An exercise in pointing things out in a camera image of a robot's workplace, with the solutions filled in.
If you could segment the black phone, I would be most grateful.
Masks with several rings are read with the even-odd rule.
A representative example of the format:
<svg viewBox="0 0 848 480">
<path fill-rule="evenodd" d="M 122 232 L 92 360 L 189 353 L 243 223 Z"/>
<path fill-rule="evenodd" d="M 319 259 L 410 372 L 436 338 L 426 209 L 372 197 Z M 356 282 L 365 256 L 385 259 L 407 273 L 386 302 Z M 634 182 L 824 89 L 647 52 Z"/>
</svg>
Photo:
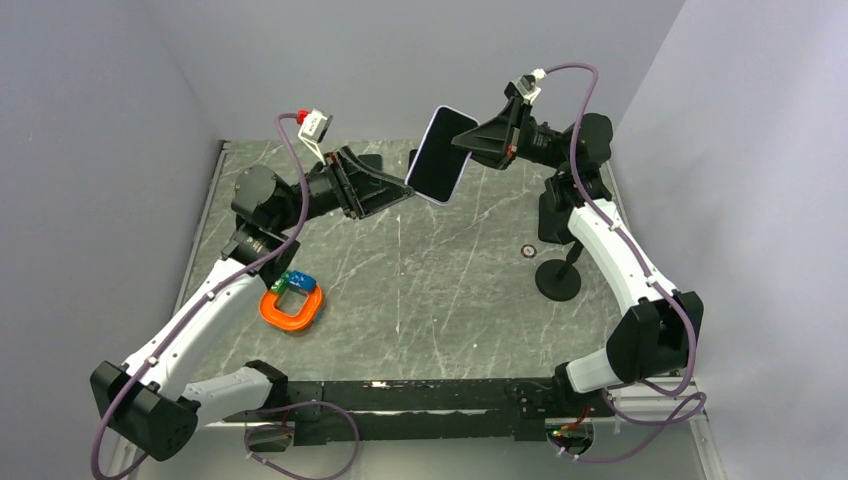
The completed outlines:
<svg viewBox="0 0 848 480">
<path fill-rule="evenodd" d="M 446 205 L 454 195 L 470 153 L 453 145 L 453 139 L 479 126 L 479 122 L 448 105 L 438 106 L 413 155 L 405 184 L 427 201 Z"/>
</svg>

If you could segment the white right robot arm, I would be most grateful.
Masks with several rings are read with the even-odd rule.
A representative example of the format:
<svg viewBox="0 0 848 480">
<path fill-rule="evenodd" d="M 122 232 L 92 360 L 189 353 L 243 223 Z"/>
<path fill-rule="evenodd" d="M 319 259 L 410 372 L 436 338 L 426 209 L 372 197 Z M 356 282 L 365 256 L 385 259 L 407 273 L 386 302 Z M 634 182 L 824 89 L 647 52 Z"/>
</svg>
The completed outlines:
<svg viewBox="0 0 848 480">
<path fill-rule="evenodd" d="M 525 75 L 505 89 L 507 104 L 493 119 L 457 135 L 452 143 L 473 160 L 503 170 L 516 158 L 554 169 L 546 181 L 547 210 L 562 242 L 587 251 L 612 288 L 622 318 L 600 350 L 557 367 L 553 406 L 572 416 L 590 393 L 647 382 L 681 369 L 682 384 L 693 376 L 703 303 L 682 292 L 654 266 L 632 238 L 600 176 L 611 157 L 611 120 L 579 113 L 563 132 L 538 123 L 531 114 L 540 92 Z"/>
</svg>

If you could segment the blue phone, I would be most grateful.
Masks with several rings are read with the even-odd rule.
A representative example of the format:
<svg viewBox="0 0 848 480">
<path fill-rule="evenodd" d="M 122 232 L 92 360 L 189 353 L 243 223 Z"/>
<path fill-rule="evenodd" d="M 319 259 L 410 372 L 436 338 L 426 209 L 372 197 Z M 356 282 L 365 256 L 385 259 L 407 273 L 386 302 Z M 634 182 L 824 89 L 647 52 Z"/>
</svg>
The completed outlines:
<svg viewBox="0 0 848 480">
<path fill-rule="evenodd" d="M 383 157 L 380 154 L 362 154 L 358 156 L 359 161 L 371 169 L 383 170 Z"/>
</svg>

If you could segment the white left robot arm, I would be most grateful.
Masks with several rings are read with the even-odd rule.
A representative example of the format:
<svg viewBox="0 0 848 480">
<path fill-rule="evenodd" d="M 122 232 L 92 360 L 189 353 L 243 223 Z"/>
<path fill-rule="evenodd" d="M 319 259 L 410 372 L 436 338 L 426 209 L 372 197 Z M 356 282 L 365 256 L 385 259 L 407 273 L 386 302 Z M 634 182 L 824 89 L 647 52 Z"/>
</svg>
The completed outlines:
<svg viewBox="0 0 848 480">
<path fill-rule="evenodd" d="M 306 329 L 324 294 L 313 277 L 291 268 L 304 222 L 334 210 L 364 219 L 412 194 L 401 179 L 345 147 L 297 185 L 263 165 L 244 170 L 231 202 L 235 231 L 205 281 L 153 339 L 123 363 L 104 362 L 92 373 L 101 417 L 158 461 L 173 457 L 206 424 L 250 410 L 264 420 L 279 417 L 289 400 L 285 374 L 251 361 L 233 374 L 193 382 L 206 348 L 250 305 L 278 329 Z"/>
</svg>

